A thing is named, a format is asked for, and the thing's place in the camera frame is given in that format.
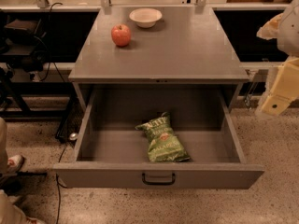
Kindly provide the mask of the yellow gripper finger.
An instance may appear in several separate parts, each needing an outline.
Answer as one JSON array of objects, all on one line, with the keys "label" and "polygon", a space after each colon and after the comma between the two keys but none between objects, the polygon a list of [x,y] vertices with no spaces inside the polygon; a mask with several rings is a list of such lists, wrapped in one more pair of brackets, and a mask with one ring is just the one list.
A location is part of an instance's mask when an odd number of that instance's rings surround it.
[{"label": "yellow gripper finger", "polygon": [[299,58],[291,58],[278,67],[274,83],[261,110],[278,116],[299,97]]},{"label": "yellow gripper finger", "polygon": [[278,37],[278,27],[282,18],[282,14],[278,14],[267,23],[265,23],[257,32],[256,36],[265,39],[275,39]]}]

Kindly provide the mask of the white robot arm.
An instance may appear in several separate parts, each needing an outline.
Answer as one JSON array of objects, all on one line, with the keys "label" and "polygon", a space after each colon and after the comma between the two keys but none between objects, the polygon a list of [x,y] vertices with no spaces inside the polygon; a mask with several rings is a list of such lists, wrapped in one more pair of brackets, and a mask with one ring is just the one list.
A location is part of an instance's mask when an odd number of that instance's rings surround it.
[{"label": "white robot arm", "polygon": [[269,20],[257,34],[265,40],[276,39],[277,47],[288,55],[285,62],[268,70],[256,114],[277,117],[299,97],[299,0]]}]

